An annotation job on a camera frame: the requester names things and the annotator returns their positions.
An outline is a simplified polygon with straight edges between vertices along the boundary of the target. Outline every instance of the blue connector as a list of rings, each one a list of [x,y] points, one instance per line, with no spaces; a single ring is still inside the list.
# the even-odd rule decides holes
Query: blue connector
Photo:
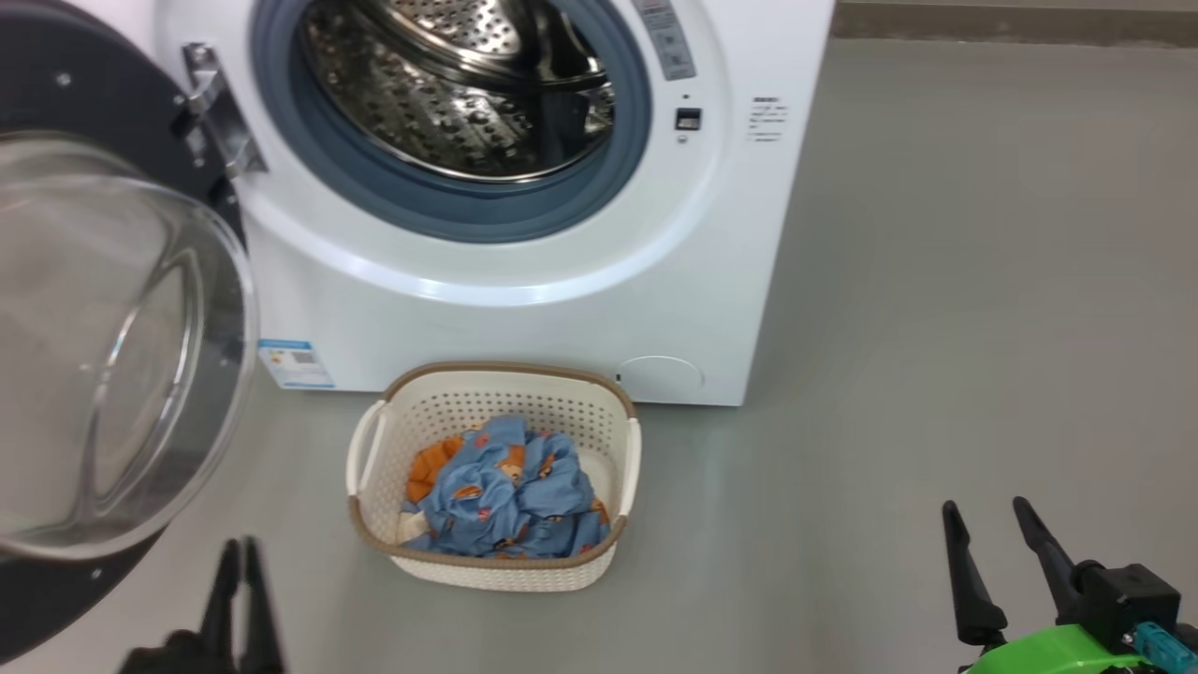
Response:
[[[1156,623],[1136,626],[1132,648],[1168,674],[1198,674],[1198,655]]]

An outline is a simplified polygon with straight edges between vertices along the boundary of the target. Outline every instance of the green robot part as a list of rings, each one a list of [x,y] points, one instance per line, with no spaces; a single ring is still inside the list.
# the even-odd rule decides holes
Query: green robot part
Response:
[[[1081,625],[1060,625],[986,652],[969,674],[1100,674],[1142,664],[1138,654],[1113,655]]]

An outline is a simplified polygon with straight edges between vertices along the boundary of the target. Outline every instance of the baseboard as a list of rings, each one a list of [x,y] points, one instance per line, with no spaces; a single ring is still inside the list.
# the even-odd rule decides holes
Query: baseboard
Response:
[[[1198,47],[1198,12],[840,2],[833,37],[1017,42],[1094,47]]]

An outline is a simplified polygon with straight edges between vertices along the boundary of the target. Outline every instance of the brown basket rim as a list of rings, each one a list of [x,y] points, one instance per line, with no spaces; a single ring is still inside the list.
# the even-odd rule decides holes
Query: brown basket rim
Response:
[[[563,379],[576,379],[580,382],[586,382],[588,384],[594,384],[597,387],[603,387],[621,402],[624,407],[624,412],[628,413],[629,420],[636,419],[636,407],[633,406],[631,399],[628,397],[622,389],[616,387],[607,378],[591,372],[581,370],[571,370],[567,368],[555,368],[555,366],[541,366],[531,364],[519,364],[519,363],[503,363],[503,362],[447,362],[436,363],[425,366],[413,369],[404,374],[399,379],[397,379],[391,387],[383,391],[382,400],[388,403],[395,397],[395,394],[400,389],[411,384],[412,382],[429,376],[437,375],[442,372],[515,372],[520,375],[541,375],[549,377],[561,377]],[[353,529],[358,533],[361,538],[371,548],[388,554],[391,557],[397,557],[401,559],[410,559],[413,561],[425,561],[430,564],[441,564],[446,566],[461,566],[466,569],[488,569],[496,571],[553,571],[563,569],[576,569],[591,564],[592,561],[603,557],[616,541],[619,539],[621,534],[624,533],[624,528],[628,527],[628,517],[621,515],[616,517],[611,523],[611,532],[609,532],[607,538],[599,542],[598,546],[591,548],[589,551],[564,559],[482,559],[474,557],[456,557],[440,553],[430,553],[424,551],[416,551],[412,548],[405,548],[403,546],[393,546],[391,544],[385,544],[380,541],[367,528],[365,520],[362,516],[362,503],[358,500],[357,496],[350,497],[350,521],[353,522]]]

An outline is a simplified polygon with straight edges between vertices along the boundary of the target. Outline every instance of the door hinge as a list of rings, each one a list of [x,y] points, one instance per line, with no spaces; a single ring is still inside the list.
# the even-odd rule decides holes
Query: door hinge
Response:
[[[224,158],[225,172],[237,177],[249,171],[265,171],[266,162],[229,89],[216,49],[204,42],[188,43],[183,45],[183,62],[193,87],[187,97],[188,108],[216,142]]]

